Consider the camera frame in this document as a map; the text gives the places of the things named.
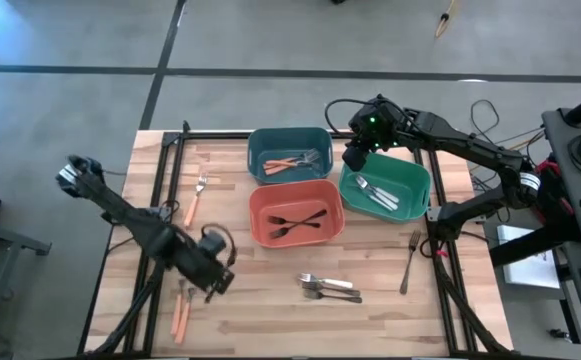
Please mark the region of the blue plastic bin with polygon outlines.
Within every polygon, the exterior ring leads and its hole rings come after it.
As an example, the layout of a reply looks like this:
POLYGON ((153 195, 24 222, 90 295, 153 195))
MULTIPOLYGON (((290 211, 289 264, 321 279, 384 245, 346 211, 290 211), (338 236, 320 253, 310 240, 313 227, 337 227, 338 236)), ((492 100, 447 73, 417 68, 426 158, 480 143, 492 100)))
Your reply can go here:
POLYGON ((263 128, 248 139, 248 171, 259 185, 272 185, 326 178, 333 168, 333 148, 330 134, 319 127, 263 128), (313 166, 288 169, 266 175, 267 160, 294 158, 316 149, 320 160, 313 166))

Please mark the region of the dark metal fork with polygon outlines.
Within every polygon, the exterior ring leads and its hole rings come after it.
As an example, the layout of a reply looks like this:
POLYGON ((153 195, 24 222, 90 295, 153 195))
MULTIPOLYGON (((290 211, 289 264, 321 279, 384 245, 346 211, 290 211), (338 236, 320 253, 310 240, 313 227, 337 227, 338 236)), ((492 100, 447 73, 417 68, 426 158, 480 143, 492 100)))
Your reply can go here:
POLYGON ((406 263, 404 275, 403 275, 403 278, 402 278, 402 281, 401 281, 401 284, 399 287, 399 293, 401 295, 406 295, 408 292, 408 281, 409 281, 411 262, 412 262, 413 255, 418 248, 420 238, 421 238, 421 231, 420 230, 415 230, 410 237, 410 240, 408 243, 407 263, 406 263))
MULTIPOLYGON (((313 222, 315 222, 316 219, 321 218, 321 217, 325 216, 326 214, 327 214, 327 210, 322 209, 322 210, 312 214, 311 216, 309 216, 305 219, 312 218, 313 222)), ((295 227, 298 227, 298 226, 291 227, 290 225, 281 225, 281 228, 270 232, 269 237, 271 239, 277 239, 277 238, 284 237, 295 227)))
POLYGON ((313 300, 335 299, 335 300, 341 300, 341 301, 346 301, 346 302, 351 302, 351 303, 356 303, 356 304, 361 304, 363 302, 363 299, 359 296, 326 295, 323 292, 316 291, 316 290, 305 290, 304 296, 306 298, 313 299, 313 300))
POLYGON ((287 220, 285 218, 278 217, 278 216, 269 216, 267 221, 271 224, 290 225, 291 227, 300 226, 300 225, 313 227, 313 228, 320 228, 321 227, 321 224, 317 223, 317 222, 313 222, 312 218, 308 218, 308 219, 301 220, 301 221, 294 221, 294 220, 287 220))
POLYGON ((323 285, 323 284, 317 283, 317 282, 303 282, 302 287, 306 290, 314 290, 314 291, 329 290, 329 291, 343 293, 343 294, 346 294, 349 296, 355 296, 355 297, 361 296, 361 292, 359 290, 327 286, 327 285, 323 285))

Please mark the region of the black slanted stand pole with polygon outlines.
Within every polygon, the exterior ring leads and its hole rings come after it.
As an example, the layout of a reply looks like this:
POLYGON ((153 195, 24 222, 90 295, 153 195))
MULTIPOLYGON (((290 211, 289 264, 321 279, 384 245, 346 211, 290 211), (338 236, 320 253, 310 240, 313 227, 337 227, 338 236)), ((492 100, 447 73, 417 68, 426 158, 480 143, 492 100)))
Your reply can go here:
POLYGON ((577 242, 580 231, 573 228, 543 227, 489 250, 494 268, 515 263, 557 248, 566 242, 577 242))

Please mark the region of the black aluminium table frame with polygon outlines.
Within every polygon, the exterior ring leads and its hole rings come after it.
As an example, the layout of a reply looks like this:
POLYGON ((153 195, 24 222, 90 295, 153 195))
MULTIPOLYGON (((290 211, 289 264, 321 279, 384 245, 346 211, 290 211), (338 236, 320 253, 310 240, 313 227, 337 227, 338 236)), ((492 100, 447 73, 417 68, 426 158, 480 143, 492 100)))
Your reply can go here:
MULTIPOLYGON (((150 204, 155 213, 165 205, 170 210, 178 195, 182 169, 187 165, 185 152, 198 142, 203 144, 241 144, 251 135, 243 131, 193 131, 183 134, 180 131, 141 130, 135 138, 134 151, 153 151, 150 157, 155 168, 154 184, 150 204)), ((478 318, 475 310, 468 308, 467 290, 463 270, 460 265, 459 250, 456 242, 446 244, 448 257, 438 256, 441 241, 431 240, 432 257, 425 258, 423 264, 434 278, 429 286, 433 291, 443 336, 444 355, 458 359, 495 359, 505 358, 514 352, 497 341, 493 332, 478 318)), ((160 308, 166 304, 162 295, 164 278, 167 272, 154 265, 144 251, 134 246, 132 256, 136 260, 133 268, 134 283, 132 298, 124 308, 125 314, 119 317, 119 324, 103 337, 113 344, 96 345, 100 335, 93 327, 99 315, 98 308, 109 303, 112 298, 104 294, 104 285, 112 278, 113 253, 107 252, 99 274, 96 294, 93 297, 86 326, 80 340, 78 353, 69 360, 155 360, 157 325, 160 323, 160 308)))

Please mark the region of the green plastic bin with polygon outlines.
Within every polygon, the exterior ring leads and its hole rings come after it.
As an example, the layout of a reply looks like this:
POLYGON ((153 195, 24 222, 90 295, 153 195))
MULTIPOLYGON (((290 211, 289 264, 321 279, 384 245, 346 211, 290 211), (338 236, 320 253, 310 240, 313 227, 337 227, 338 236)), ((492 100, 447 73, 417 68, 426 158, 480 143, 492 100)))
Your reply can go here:
POLYGON ((369 154, 364 167, 352 171, 342 167, 339 192, 347 210, 391 223, 405 223, 419 219, 428 208, 431 177, 421 165, 380 154, 369 154), (377 188, 389 194, 395 210, 388 210, 370 198, 361 189, 356 177, 367 182, 367 189, 377 188))

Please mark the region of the grey metal cart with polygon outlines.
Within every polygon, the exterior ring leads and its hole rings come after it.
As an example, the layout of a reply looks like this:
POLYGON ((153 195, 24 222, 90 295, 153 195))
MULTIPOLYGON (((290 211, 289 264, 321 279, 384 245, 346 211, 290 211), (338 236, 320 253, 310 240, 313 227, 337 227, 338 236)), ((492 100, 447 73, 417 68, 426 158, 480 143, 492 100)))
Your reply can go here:
POLYGON ((6 256, 0 267, 0 299, 5 294, 9 278, 14 270, 14 265, 19 253, 23 249, 32 250, 37 256, 47 256, 52 244, 35 240, 0 227, 0 247, 5 249, 6 256))

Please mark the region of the white-handled fork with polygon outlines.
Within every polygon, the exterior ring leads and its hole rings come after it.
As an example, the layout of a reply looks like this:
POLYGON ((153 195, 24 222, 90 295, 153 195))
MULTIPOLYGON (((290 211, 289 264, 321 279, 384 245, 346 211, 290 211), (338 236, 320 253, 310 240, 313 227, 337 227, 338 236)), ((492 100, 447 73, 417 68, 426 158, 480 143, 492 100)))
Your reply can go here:
POLYGON ((398 205, 396 202, 393 202, 387 196, 380 193, 376 188, 371 187, 370 185, 360 185, 361 191, 368 196, 371 200, 376 202, 377 204, 381 205, 389 212, 396 211, 398 209, 398 205))
POLYGON ((320 283, 331 285, 339 288, 344 289, 352 289, 354 285, 351 282, 344 281, 344 280, 337 280, 337 279, 330 279, 330 278, 319 278, 310 273, 300 273, 298 275, 298 279, 302 282, 312 282, 312 283, 320 283))
POLYGON ((391 199, 393 202, 396 202, 397 204, 399 203, 399 199, 398 199, 398 198, 397 198, 395 195, 393 195, 393 194, 391 194, 391 193, 387 192, 386 190, 384 190, 384 189, 382 189, 382 188, 379 188, 379 187, 377 187, 377 186, 371 185, 371 184, 370 184, 370 183, 369 183, 369 182, 368 182, 368 181, 367 181, 367 180, 366 180, 366 179, 365 179, 363 176, 361 176, 361 175, 357 174, 357 175, 355 176, 355 180, 356 180, 356 182, 357 182, 357 184, 358 184, 359 186, 360 186, 360 185, 366 185, 366 184, 368 184, 368 185, 370 185, 371 187, 374 187, 374 188, 376 188, 376 189, 377 189, 377 190, 378 190, 380 193, 382 193, 383 195, 387 196, 387 197, 388 197, 389 199, 391 199))

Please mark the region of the orange plastic bin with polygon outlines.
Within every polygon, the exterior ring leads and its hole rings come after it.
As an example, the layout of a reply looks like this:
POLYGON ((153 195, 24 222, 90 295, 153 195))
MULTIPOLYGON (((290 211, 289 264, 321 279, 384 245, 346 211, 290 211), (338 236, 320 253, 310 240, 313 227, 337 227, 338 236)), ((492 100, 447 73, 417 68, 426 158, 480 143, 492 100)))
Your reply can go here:
POLYGON ((251 193, 249 211, 253 240, 270 249, 325 243, 340 235, 345 226, 339 190, 325 179, 258 187, 251 193), (327 214, 315 220, 321 224, 320 228, 298 226, 284 237, 269 237, 270 232, 281 228, 281 225, 270 224, 269 216, 301 221, 322 209, 326 209, 327 214))

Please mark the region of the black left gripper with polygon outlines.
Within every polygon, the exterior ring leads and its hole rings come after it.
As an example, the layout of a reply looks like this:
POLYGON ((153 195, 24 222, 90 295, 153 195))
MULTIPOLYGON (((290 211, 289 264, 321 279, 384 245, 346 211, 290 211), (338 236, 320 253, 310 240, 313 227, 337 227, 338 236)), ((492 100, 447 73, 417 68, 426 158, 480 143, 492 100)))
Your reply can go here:
POLYGON ((211 302, 215 293, 223 295, 228 290, 235 277, 230 269, 234 263, 234 251, 226 263, 200 249, 184 249, 179 253, 179 272, 206 293, 206 304, 211 302))

